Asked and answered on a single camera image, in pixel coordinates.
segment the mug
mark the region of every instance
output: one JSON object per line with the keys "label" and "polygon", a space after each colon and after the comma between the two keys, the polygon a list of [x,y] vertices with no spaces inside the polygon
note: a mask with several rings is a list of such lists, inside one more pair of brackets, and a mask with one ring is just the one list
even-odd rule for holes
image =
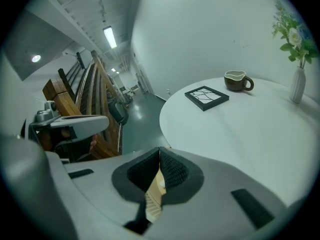
{"label": "mug", "polygon": [[[247,81],[250,82],[250,87],[247,88]],[[228,71],[224,74],[224,82],[226,87],[231,91],[251,91],[255,84],[251,78],[247,77],[244,71]]]}

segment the hallway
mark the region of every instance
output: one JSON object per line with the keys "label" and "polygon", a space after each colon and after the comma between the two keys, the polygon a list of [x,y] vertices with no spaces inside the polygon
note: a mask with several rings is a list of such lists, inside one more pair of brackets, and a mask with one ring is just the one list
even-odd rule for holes
{"label": "hallway", "polygon": [[159,124],[164,101],[140,91],[132,98],[128,108],[129,119],[123,126],[122,154],[160,146],[169,147]]}

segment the black picture frame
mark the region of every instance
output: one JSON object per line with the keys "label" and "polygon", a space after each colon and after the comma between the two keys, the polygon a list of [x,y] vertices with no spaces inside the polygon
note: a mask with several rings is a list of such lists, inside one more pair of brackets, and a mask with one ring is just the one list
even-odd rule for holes
{"label": "black picture frame", "polygon": [[[208,91],[220,96],[220,98],[217,98],[213,101],[210,101],[208,103],[203,103],[201,102],[199,99],[195,98],[194,96],[192,96],[190,93],[193,93],[193,92],[196,92],[198,90],[201,90],[201,89],[207,89]],[[202,87],[199,87],[197,89],[193,89],[191,91],[188,91],[188,92],[185,92],[184,95],[189,99],[191,100],[194,104],[196,104],[202,111],[206,111],[208,109],[211,109],[221,103],[224,103],[226,101],[229,100],[229,96],[220,92],[220,91],[217,91],[215,89],[212,89],[212,88],[209,88],[207,86],[202,86]]]}

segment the white flower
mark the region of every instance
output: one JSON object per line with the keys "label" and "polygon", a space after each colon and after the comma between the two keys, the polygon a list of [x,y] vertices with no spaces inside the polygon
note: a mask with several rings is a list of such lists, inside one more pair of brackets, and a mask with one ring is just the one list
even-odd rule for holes
{"label": "white flower", "polygon": [[289,29],[289,43],[292,44],[293,46],[300,46],[302,41],[302,37],[299,34],[298,30],[295,28],[290,28]]}

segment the ceiling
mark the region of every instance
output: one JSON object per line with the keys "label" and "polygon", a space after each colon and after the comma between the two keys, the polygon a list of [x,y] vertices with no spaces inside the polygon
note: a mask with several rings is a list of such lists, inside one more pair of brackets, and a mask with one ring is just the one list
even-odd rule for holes
{"label": "ceiling", "polygon": [[[50,61],[62,55],[62,52],[75,42],[68,36],[23,10],[3,44],[4,51],[21,80]],[[41,55],[37,63],[31,61],[35,55]]]}
{"label": "ceiling", "polygon": [[[107,72],[129,69],[129,49],[137,0],[56,0],[109,59]],[[111,49],[103,28],[111,26],[117,47]]]}

